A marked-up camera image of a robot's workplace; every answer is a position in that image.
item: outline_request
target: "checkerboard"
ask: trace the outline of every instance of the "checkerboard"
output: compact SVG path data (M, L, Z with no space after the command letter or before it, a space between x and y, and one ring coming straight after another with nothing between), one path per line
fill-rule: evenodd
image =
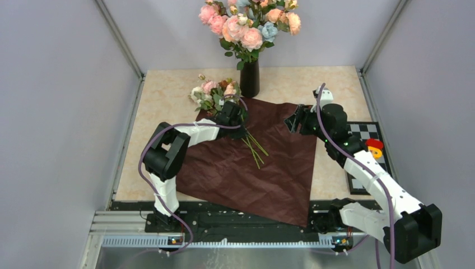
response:
M366 142L369 138L374 138L384 143L381 130L377 122L348 122L351 133L354 136L359 137L363 142ZM377 162L381 167L391 175L391 169L389 167L388 155L386 154L386 148L383 148L383 157L377 159ZM348 180L348 187L350 188L350 194L370 195L363 185L355 179L352 175L346 173Z

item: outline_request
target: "flower stem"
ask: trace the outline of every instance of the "flower stem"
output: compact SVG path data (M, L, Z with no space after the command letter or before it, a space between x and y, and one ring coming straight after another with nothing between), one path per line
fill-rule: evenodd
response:
M253 137L252 134L249 134L249 137L251 138L251 140L254 142L254 144L262 151L262 153L265 154L265 156L269 156L269 153L267 153L267 151L259 144L259 142L257 142L257 140Z
M255 163L257 164L257 168L260 170L259 162L257 161L257 158L256 158L256 156L255 156L255 151L254 151L254 149L252 148L251 144L248 143L249 140L248 140L247 142L244 140L244 138L241 138L241 140L251 149L251 153L253 154L254 161L255 161Z

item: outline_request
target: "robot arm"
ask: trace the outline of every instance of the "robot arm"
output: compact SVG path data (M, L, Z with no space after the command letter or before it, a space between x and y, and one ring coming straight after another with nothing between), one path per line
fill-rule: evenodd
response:
M245 134L241 121L241 108L233 102L225 102L222 110L211 119L202 119L188 126L177 126L163 133L148 149L143 158L145 169L150 174L152 184L157 190L155 197L155 215L166 224L173 221L171 214L158 199L161 197L165 206L175 212L179 207L176 198L176 174L180 171L187 149L204 141L212 141L230 136L240 138ZM235 129L220 128L241 126ZM160 123L151 140L170 127L166 122ZM166 150L162 146L170 145Z
M299 105L294 115L285 120L291 132L315 135L325 142L328 155L346 172L359 180L365 189L375 198L383 212L376 212L361 206L351 199L336 199L329 212L336 227L355 227L383 242L389 251L389 205L386 194L378 178L387 187L394 207L395 259L407 263L414 258L438 247L441 238L442 213L435 205L425 206L405 191L374 159L366 145L349 133L347 114L337 104L331 104L333 96L328 89L323 90L320 108ZM323 127L332 140L350 154L355 160L366 165L376 174L370 175L350 158L346 158L323 135L318 123L316 109L321 110Z

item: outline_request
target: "white cable clip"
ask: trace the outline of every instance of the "white cable clip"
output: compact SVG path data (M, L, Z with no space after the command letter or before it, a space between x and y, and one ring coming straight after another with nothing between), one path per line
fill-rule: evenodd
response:
M386 174L388 174L388 172L386 172L386 171L377 173L374 177L372 177L372 178L370 179L370 182L369 182L370 185L372 185L375 180L377 180L378 178L381 178L383 175L386 175Z

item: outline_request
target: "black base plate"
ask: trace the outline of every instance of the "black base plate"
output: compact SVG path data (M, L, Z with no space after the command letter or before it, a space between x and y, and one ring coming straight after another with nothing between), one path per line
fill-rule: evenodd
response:
M380 209L375 201L359 201L359 203L369 209ZM220 242L225 238L228 242L236 243L317 242L318 233L341 230L327 225L329 221L325 212L314 213L314 210L328 210L330 204L331 201L311 201L306 227L242 213L209 202L180 202L177 213L190 226L195 242ZM152 211L153 202L113 202L110 210ZM188 233L178 221L166 225L158 220L155 214L147 215L146 233L181 233L182 231Z

